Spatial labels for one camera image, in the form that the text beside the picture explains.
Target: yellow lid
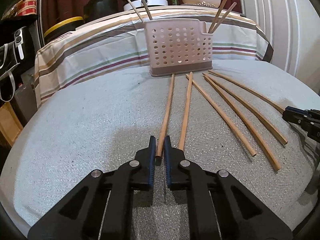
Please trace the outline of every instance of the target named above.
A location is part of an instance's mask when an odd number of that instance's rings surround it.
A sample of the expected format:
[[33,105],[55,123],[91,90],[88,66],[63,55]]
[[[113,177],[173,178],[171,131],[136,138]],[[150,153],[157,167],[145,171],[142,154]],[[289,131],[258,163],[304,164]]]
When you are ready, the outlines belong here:
[[79,21],[79,20],[83,20],[83,18],[81,16],[77,16],[77,17],[72,17],[69,19],[66,19],[62,22],[57,23],[56,25],[52,26],[49,30],[47,30],[43,37],[45,38],[49,33],[53,32],[54,30],[60,28],[61,26],[67,24],[67,23],[71,23],[71,22],[75,22],[75,21]]

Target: perforated plastic basket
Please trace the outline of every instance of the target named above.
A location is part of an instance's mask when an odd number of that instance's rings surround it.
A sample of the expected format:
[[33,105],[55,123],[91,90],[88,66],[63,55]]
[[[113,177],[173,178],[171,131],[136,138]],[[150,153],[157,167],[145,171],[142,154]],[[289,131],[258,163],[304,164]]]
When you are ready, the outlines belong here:
[[212,34],[197,19],[144,22],[152,76],[212,68]]

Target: striped tablecloth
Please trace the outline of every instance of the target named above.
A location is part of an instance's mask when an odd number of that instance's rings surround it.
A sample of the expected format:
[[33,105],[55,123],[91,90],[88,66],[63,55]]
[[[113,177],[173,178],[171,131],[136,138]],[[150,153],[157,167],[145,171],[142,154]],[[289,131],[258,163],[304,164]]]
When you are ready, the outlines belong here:
[[[196,18],[210,27],[217,10],[163,9],[151,11],[154,19]],[[256,23],[230,13],[213,34],[214,59],[270,62],[268,39]],[[68,32],[37,52],[35,86],[38,107],[55,92],[96,76],[123,68],[148,65],[142,22],[135,13]]]

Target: chopstick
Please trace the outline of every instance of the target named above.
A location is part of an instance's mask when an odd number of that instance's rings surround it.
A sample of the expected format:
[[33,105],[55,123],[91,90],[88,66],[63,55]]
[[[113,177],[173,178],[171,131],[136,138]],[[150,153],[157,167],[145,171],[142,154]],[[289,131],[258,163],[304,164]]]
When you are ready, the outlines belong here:
[[222,85],[216,79],[209,76],[207,73],[203,73],[203,74],[205,76],[207,76],[208,78],[210,78],[214,83],[216,83],[219,87],[221,87],[227,93],[232,95],[244,107],[246,107],[251,113],[253,113],[262,122],[262,124],[273,134],[273,136],[276,137],[276,139],[278,139],[278,141],[280,143],[282,143],[283,145],[286,145],[288,143],[287,138],[262,113],[260,113],[253,105],[251,105],[249,102],[247,102],[243,98],[237,96],[230,89],[226,88],[224,85]]
[[236,6],[236,2],[234,2],[229,9],[224,13],[224,15],[220,18],[220,20],[218,21],[218,23],[216,24],[216,26],[212,29],[212,31],[210,33],[214,33],[216,31],[216,29],[219,27],[219,25],[223,22],[223,20],[228,16],[228,14],[231,12],[231,10]]
[[187,133],[187,125],[188,125],[188,115],[189,115],[189,109],[190,109],[190,99],[191,99],[191,90],[192,90],[192,72],[190,72],[189,75],[189,83],[187,88],[187,96],[186,96],[186,107],[184,109],[184,117],[182,121],[182,128],[180,133],[180,140],[178,149],[183,151],[184,148],[184,142],[186,139],[186,133]]
[[232,108],[233,111],[240,117],[240,119],[244,122],[256,142],[259,144],[260,148],[262,149],[263,153],[269,160],[271,166],[275,171],[278,171],[281,166],[277,161],[276,157],[271,152],[270,148],[266,144],[265,140],[262,136],[258,133],[258,131],[254,128],[254,126],[249,122],[249,120],[241,113],[239,108],[227,97],[225,92],[215,84],[208,76],[204,75],[204,79],[218,92],[218,94],[226,101],[226,103]]
[[141,0],[141,2],[142,2],[142,4],[143,4],[144,8],[146,9],[146,12],[147,12],[147,14],[148,14],[149,20],[152,20],[152,16],[151,16],[151,13],[150,13],[150,11],[149,11],[149,8],[148,8],[148,6],[147,6],[147,4],[146,4],[146,0]]
[[235,126],[235,124],[231,121],[231,119],[223,112],[223,110],[210,98],[210,96],[200,87],[194,80],[192,84],[196,87],[196,89],[203,95],[203,97],[213,106],[213,108],[218,112],[218,114],[223,118],[223,120],[230,127],[231,131],[239,138],[239,140],[243,143],[243,145],[247,148],[250,155],[253,157],[257,153],[252,148],[248,140],[244,137],[244,135],[239,131],[239,129]]
[[156,152],[156,157],[162,156],[164,137],[167,134],[167,128],[168,128],[168,120],[169,120],[169,114],[170,114],[170,108],[171,108],[171,102],[172,102],[173,87],[174,87],[174,74],[171,75],[169,95],[168,95],[167,105],[165,108],[164,119],[162,122],[162,128],[161,128],[160,136],[159,136],[159,140],[158,140],[158,148],[157,148],[157,152]]
[[256,97],[262,99],[263,101],[267,102],[269,105],[273,106],[273,107],[274,107],[275,109],[277,109],[281,114],[284,112],[284,109],[283,109],[281,106],[279,106],[277,103],[271,101],[269,98],[266,98],[264,95],[262,95],[262,94],[260,94],[260,93],[258,93],[258,92],[256,92],[256,91],[250,89],[249,87],[246,87],[245,85],[243,85],[243,84],[241,84],[241,83],[233,80],[232,78],[229,78],[229,77],[227,77],[227,76],[225,76],[225,75],[219,74],[219,73],[217,73],[217,72],[215,72],[215,71],[212,71],[212,70],[209,70],[209,73],[211,73],[211,74],[213,74],[213,75],[215,75],[215,76],[217,76],[217,77],[223,78],[223,79],[225,79],[225,80],[228,80],[229,82],[231,82],[231,83],[233,83],[233,84],[235,84],[235,85],[237,85],[237,86],[239,86],[239,87],[247,90],[248,92],[254,94]]
[[142,19],[141,14],[138,12],[137,8],[135,8],[135,6],[132,4],[132,2],[131,2],[130,0],[127,0],[127,1],[128,1],[128,3],[130,3],[130,5],[132,6],[132,8],[133,8],[134,11],[136,12],[136,14],[139,16],[140,20],[141,20],[142,22],[144,22],[144,20]]
[[226,2],[227,2],[227,0],[223,0],[222,3],[220,4],[219,10],[217,11],[217,14],[216,14],[216,16],[214,17],[214,19],[213,19],[213,21],[212,21],[212,24],[210,25],[210,28],[209,28],[208,33],[211,33],[214,25],[215,25],[216,22],[218,21],[219,16],[220,16],[220,13],[221,13],[222,9],[224,8],[224,6],[226,5]]

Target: white bag strap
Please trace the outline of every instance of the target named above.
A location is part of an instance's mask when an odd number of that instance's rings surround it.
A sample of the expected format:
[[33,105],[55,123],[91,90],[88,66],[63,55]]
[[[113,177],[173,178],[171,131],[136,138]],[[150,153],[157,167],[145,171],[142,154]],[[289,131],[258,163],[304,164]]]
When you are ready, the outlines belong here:
[[4,59],[3,59],[3,64],[0,66],[0,69],[2,69],[2,67],[4,66],[5,59],[7,58],[7,52],[8,52],[8,43],[4,45]]
[[12,98],[13,98],[13,96],[14,96],[14,93],[15,93],[15,91],[16,91],[16,84],[14,83],[14,78],[13,78],[12,72],[9,71],[9,72],[8,72],[8,75],[9,75],[9,77],[10,77],[11,85],[12,85],[12,97],[11,97],[8,101],[3,100],[3,99],[2,99],[2,96],[1,96],[1,90],[0,90],[0,99],[1,99],[2,101],[4,101],[4,102],[9,102],[9,101],[11,101]]

